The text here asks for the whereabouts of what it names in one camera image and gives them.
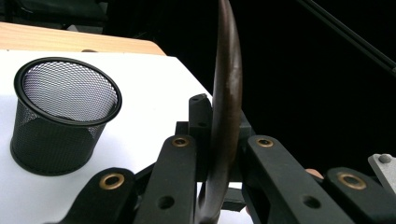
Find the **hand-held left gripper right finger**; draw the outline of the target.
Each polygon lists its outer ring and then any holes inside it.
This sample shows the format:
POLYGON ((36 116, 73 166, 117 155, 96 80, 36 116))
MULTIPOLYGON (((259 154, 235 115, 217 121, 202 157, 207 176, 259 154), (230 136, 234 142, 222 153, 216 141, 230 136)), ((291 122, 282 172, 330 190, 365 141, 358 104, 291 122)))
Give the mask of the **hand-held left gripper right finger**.
POLYGON ((254 135, 255 132, 248 121, 245 113, 241 114, 241 122, 239 125, 239 136, 238 136, 238 143, 237 143, 237 150, 235 154, 235 160, 233 163, 232 168, 232 181, 233 182, 241 182, 243 177, 240 171, 240 162, 242 156, 244 154, 245 149, 248 145, 248 139, 250 136, 254 135))

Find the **dark brown wooden comb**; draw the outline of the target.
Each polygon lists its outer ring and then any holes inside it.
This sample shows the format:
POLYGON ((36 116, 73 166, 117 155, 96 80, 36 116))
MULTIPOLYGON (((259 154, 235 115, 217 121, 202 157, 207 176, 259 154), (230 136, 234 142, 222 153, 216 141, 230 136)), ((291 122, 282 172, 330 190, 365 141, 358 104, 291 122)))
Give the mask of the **dark brown wooden comb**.
POLYGON ((219 0, 218 45, 212 95, 209 162, 194 224, 216 224, 236 158, 242 113, 242 56, 233 9, 219 0))

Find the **black mesh pen holder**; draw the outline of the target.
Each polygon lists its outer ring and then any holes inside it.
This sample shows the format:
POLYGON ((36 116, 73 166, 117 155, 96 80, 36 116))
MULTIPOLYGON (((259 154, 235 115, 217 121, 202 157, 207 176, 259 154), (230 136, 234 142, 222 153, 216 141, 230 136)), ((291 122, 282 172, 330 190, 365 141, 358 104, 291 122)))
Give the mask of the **black mesh pen holder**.
POLYGON ((84 166, 122 104, 120 89, 107 74, 62 57, 23 65, 14 90, 18 103, 10 153, 38 175, 66 175, 84 166))

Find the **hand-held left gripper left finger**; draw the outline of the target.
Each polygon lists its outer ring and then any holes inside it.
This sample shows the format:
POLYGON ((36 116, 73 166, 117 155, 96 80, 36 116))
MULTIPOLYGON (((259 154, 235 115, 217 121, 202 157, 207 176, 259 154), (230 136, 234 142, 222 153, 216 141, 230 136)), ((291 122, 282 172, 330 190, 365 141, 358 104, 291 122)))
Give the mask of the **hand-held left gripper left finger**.
POLYGON ((212 126, 212 106, 206 94, 198 94, 189 99, 189 116, 187 121, 178 121, 175 134, 191 136, 197 146, 196 178, 205 182, 208 169, 212 126))

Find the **black metal pole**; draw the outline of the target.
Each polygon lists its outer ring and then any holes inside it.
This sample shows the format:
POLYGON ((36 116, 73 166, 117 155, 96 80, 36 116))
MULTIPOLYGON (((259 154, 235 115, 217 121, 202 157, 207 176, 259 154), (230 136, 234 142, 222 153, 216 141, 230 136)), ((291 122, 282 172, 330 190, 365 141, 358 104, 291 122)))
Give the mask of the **black metal pole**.
POLYGON ((377 63, 380 67, 385 69, 389 74, 396 77, 396 62, 390 57, 384 54, 382 51, 374 47, 348 26, 343 24, 337 18, 335 18, 326 9, 321 7, 314 0, 295 0, 302 7, 306 8, 310 13, 315 15, 326 25, 331 27, 337 34, 343 37, 346 41, 352 44, 355 48, 365 54, 372 61, 377 63))

